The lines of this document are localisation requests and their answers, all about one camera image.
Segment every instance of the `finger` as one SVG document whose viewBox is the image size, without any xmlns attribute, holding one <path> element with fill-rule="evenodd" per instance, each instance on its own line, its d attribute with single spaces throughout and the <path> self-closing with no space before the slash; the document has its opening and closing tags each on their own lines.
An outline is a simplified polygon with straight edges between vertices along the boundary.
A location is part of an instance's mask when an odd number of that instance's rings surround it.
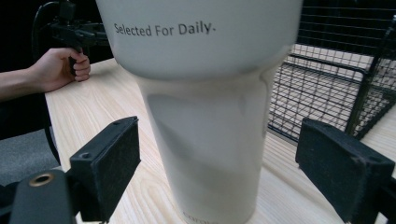
<svg viewBox="0 0 396 224">
<path fill-rule="evenodd" d="M 75 70 L 83 70 L 83 69 L 87 69 L 87 68 L 89 68 L 89 67 L 91 67 L 90 61 L 89 61 L 89 60 L 86 60 L 86 61 L 84 61 L 84 62 L 82 62 L 82 63 L 75 63 L 75 64 L 73 65 L 73 68 L 74 68 Z"/>
<path fill-rule="evenodd" d="M 76 60 L 76 63 L 81 63 L 88 60 L 88 56 L 83 53 L 78 53 L 75 49 L 63 48 L 63 49 L 52 49 L 52 51 L 60 58 L 65 59 L 68 57 Z"/>
<path fill-rule="evenodd" d="M 83 75 L 89 75 L 91 72 L 91 68 L 85 68 L 85 69 L 80 69 L 80 70 L 75 70 L 76 76 L 83 76 Z"/>
<path fill-rule="evenodd" d="M 75 76 L 75 81 L 85 81 L 90 78 L 90 75 L 83 75 L 83 76 Z"/>
</svg>

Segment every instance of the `human hand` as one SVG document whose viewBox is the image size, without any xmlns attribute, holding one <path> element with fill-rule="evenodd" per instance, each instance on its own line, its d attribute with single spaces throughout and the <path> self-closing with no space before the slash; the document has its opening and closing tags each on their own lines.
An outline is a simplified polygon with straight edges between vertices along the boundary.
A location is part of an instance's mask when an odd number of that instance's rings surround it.
<svg viewBox="0 0 396 224">
<path fill-rule="evenodd" d="M 76 60 L 71 73 L 69 57 Z M 72 81 L 84 81 L 90 78 L 91 65 L 88 56 L 74 49 L 49 49 L 34 65 L 28 69 L 32 82 L 38 92 L 55 91 Z"/>
</svg>

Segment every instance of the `black tool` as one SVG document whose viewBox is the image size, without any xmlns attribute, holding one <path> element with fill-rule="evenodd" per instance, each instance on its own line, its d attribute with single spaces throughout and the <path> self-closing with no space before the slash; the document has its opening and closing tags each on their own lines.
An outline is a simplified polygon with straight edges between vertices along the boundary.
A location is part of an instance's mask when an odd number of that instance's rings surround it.
<svg viewBox="0 0 396 224">
<path fill-rule="evenodd" d="M 52 37 L 77 52 L 90 56 L 90 47 L 109 46 L 105 27 L 100 22 L 75 20 L 77 6 L 70 1 L 60 1 L 59 16 L 50 24 Z M 72 74 L 76 61 L 70 58 Z"/>
</svg>

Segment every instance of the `wire mesh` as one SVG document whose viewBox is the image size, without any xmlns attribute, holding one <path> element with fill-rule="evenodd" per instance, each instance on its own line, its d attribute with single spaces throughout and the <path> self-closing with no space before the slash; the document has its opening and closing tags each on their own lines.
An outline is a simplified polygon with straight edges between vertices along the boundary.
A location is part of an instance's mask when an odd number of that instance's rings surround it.
<svg viewBox="0 0 396 224">
<path fill-rule="evenodd" d="M 276 72 L 268 123 L 293 143 L 305 117 L 360 139 L 395 104 L 396 4 L 350 2 L 304 1 L 297 43 Z"/>
</svg>

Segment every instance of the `wooden table surface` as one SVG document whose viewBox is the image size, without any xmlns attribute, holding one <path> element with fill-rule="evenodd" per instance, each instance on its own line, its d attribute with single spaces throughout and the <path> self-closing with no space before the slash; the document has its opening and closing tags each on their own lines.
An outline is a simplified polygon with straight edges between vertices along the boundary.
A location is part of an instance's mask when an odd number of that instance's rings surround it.
<svg viewBox="0 0 396 224">
<path fill-rule="evenodd" d="M 134 78 L 114 59 L 94 63 L 91 74 L 87 81 L 46 93 L 63 169 L 70 168 L 69 158 L 107 124 L 137 116 L 142 161 L 110 223 L 184 223 Z M 395 160 L 396 108 L 362 142 Z M 248 223 L 343 223 L 298 169 L 294 156 L 295 146 L 267 134 L 257 208 Z M 379 216 L 377 223 L 385 223 L 384 218 Z"/>
</svg>

